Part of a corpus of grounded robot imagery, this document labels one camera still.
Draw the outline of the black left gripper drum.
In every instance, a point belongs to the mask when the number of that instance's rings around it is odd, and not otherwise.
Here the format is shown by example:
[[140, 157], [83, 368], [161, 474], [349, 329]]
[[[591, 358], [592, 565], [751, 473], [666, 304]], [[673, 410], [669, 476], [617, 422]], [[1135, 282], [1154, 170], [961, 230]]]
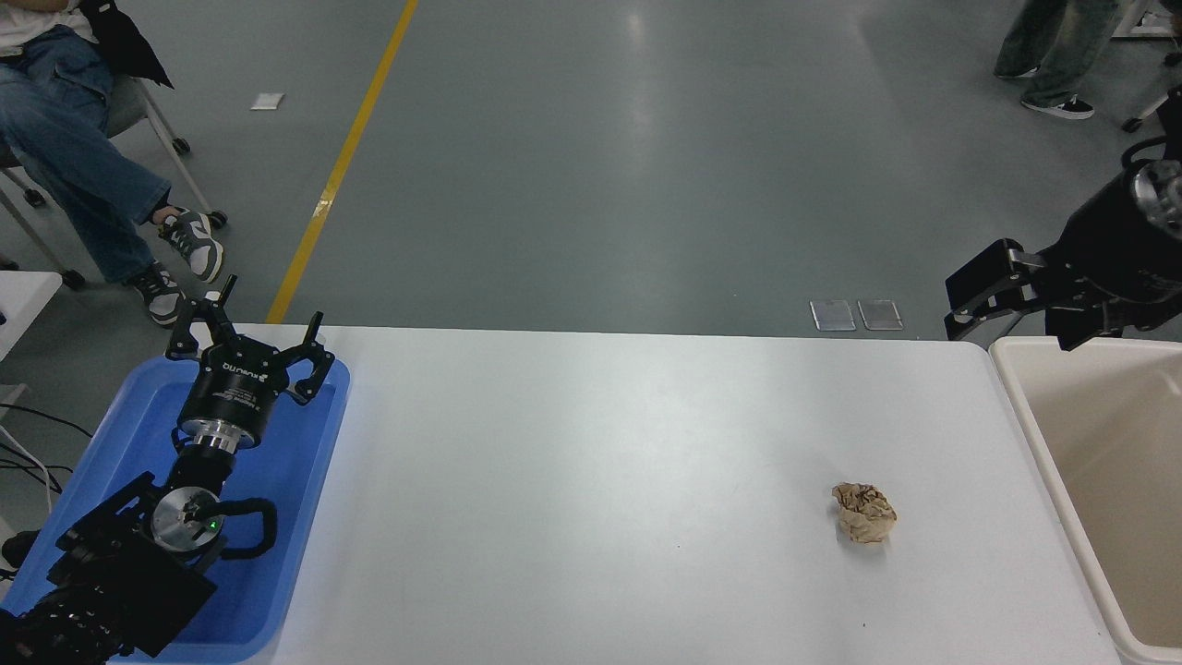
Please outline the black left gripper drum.
[[243, 437], [261, 437], [279, 392], [290, 384], [279, 354], [275, 346], [247, 335], [204, 348], [177, 426], [195, 435], [203, 422], [222, 420], [240, 429]]

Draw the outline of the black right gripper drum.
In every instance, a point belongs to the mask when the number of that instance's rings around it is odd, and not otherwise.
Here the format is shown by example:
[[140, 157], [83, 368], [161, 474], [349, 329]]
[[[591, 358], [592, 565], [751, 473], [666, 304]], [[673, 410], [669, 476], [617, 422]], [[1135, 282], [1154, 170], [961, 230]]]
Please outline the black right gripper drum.
[[1118, 174], [1043, 250], [1053, 306], [1178, 302], [1178, 174]]

